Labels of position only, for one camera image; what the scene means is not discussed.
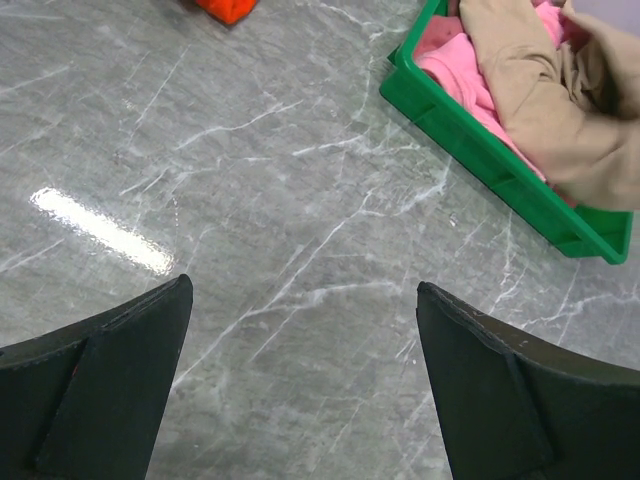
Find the beige t shirt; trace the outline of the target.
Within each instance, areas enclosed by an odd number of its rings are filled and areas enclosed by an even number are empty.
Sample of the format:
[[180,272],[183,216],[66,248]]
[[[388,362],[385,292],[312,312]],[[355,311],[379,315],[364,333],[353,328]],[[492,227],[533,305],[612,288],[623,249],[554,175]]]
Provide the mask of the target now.
[[459,13],[499,119],[563,195],[602,210],[639,207],[639,38],[574,9],[462,1]]

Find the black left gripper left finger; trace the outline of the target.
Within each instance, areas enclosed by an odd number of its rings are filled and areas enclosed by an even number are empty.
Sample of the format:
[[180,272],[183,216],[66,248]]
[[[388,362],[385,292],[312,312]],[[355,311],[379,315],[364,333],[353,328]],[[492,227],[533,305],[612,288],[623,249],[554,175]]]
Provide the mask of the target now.
[[180,275],[2,347],[2,478],[144,478],[192,305],[193,284]]

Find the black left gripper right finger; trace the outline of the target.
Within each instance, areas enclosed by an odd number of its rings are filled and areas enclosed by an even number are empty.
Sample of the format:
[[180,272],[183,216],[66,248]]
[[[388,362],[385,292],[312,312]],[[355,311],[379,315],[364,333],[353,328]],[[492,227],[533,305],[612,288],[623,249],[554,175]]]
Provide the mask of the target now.
[[427,282],[416,319],[455,479],[636,479],[639,373],[563,349]]

